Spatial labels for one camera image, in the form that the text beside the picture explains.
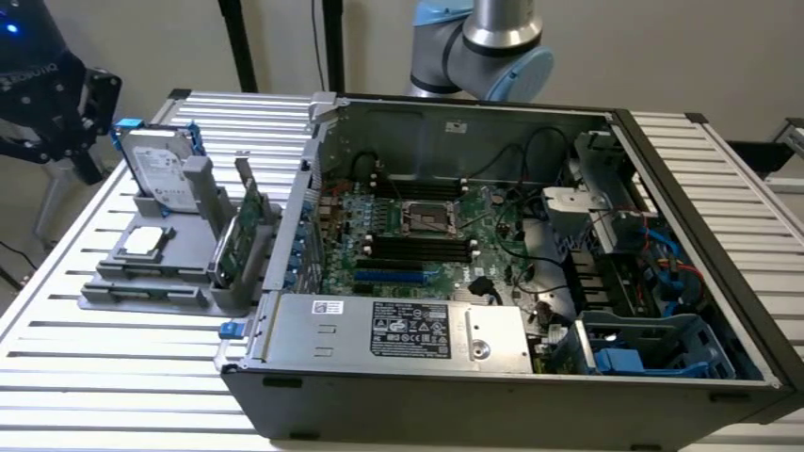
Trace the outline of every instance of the green circuit board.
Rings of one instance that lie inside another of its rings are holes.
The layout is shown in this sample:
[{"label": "green circuit board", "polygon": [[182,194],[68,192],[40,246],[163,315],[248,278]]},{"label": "green circuit board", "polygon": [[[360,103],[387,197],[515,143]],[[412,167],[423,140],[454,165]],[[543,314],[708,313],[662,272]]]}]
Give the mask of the green circuit board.
[{"label": "green circuit board", "polygon": [[263,197],[256,182],[250,180],[240,210],[228,226],[231,231],[228,231],[223,252],[216,263],[216,273],[226,284],[235,281],[246,269],[256,237],[256,227],[263,216]]},{"label": "green circuit board", "polygon": [[[502,289],[506,287],[507,266],[511,266],[515,275],[524,270],[527,262],[512,257],[499,247],[498,219],[504,230],[512,229],[518,220],[514,209],[507,209],[508,204],[499,202],[499,188],[470,186],[468,192],[454,202],[379,198],[370,190],[360,188],[351,188],[338,195],[324,197],[322,205],[327,214],[322,224],[326,246],[323,294],[418,299],[471,298],[467,286],[476,278],[488,277]],[[424,211],[424,215],[418,218],[427,218],[427,209],[435,210],[436,215],[451,210],[455,221],[452,234],[446,232],[442,223],[436,227],[431,226],[434,223],[424,224],[412,220],[407,221],[406,230],[403,219],[410,216],[404,212],[414,212],[411,209],[416,208]],[[368,234],[382,237],[476,240],[475,249],[480,251],[480,255],[471,262],[423,261],[426,283],[371,282],[371,293],[355,293],[356,284],[359,285],[355,280],[355,274],[360,271],[359,260],[368,258],[364,253]],[[514,252],[526,253],[524,242],[511,240],[511,234],[506,246]]]}]

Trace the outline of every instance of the black connector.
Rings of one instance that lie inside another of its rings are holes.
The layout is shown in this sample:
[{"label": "black connector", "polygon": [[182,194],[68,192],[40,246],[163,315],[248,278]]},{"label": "black connector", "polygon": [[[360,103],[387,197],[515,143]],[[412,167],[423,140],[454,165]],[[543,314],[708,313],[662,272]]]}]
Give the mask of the black connector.
[{"label": "black connector", "polygon": [[514,284],[514,267],[511,265],[506,266],[503,276],[506,278],[506,280],[504,280],[506,284],[512,285]]},{"label": "black connector", "polygon": [[523,273],[523,281],[528,282],[532,281],[532,278],[536,276],[536,266],[530,265],[528,268],[526,268],[526,273]]},{"label": "black connector", "polygon": [[468,292],[478,297],[491,295],[494,300],[496,300],[498,305],[503,306],[503,298],[500,297],[500,293],[494,288],[494,281],[486,276],[476,278],[475,281],[468,284],[467,289]]}]

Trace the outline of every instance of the white wall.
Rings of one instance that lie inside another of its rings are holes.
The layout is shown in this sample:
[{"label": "white wall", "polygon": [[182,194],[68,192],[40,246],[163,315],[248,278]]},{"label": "white wall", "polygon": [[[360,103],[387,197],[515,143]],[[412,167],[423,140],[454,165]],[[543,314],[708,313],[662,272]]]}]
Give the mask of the white wall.
[{"label": "white wall", "polygon": [[123,78],[119,116],[150,119],[174,88],[239,90],[215,0],[47,0],[87,66]]},{"label": "white wall", "polygon": [[[244,4],[260,88],[319,89],[311,2]],[[404,91],[415,4],[346,0],[348,90]],[[538,4],[544,43],[556,53],[538,102],[699,111],[734,138],[764,138],[786,116],[804,116],[800,0]],[[215,0],[50,0],[48,6],[75,52],[124,78],[126,114],[147,117],[175,87],[238,89]]]},{"label": "white wall", "polygon": [[[316,89],[306,0],[259,0],[271,91]],[[346,0],[347,89],[402,93],[416,0]],[[804,116],[800,0],[540,0],[555,73],[536,99],[699,111],[724,135],[764,138]]]}]

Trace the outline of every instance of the black pole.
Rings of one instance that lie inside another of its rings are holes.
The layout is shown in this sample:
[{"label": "black pole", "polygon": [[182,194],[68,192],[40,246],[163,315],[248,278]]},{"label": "black pole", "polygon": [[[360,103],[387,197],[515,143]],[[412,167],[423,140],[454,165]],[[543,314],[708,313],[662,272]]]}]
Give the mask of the black pole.
[{"label": "black pole", "polygon": [[218,6],[222,8],[222,14],[227,22],[228,44],[235,57],[240,90],[243,92],[258,92],[254,61],[251,60],[250,35],[243,20],[243,5],[240,0],[218,0]]},{"label": "black pole", "polygon": [[330,91],[346,91],[343,70],[343,0],[322,0],[324,42],[327,44],[327,84]]}]

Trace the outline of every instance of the blue latch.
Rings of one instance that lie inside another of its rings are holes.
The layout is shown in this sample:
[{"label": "blue latch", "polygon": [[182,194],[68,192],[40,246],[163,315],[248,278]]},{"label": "blue latch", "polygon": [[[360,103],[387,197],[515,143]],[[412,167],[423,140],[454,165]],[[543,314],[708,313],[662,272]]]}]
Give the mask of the blue latch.
[{"label": "blue latch", "polygon": [[646,369],[640,353],[628,348],[604,348],[595,354],[598,371],[604,375],[706,378],[708,363],[694,363],[683,369]]},{"label": "blue latch", "polygon": [[123,118],[120,121],[118,121],[115,127],[120,127],[123,129],[136,129],[142,127],[143,124],[144,121],[138,118]]},{"label": "blue latch", "polygon": [[243,339],[246,329],[246,323],[227,322],[222,324],[222,329],[218,330],[218,337],[222,339]]}]

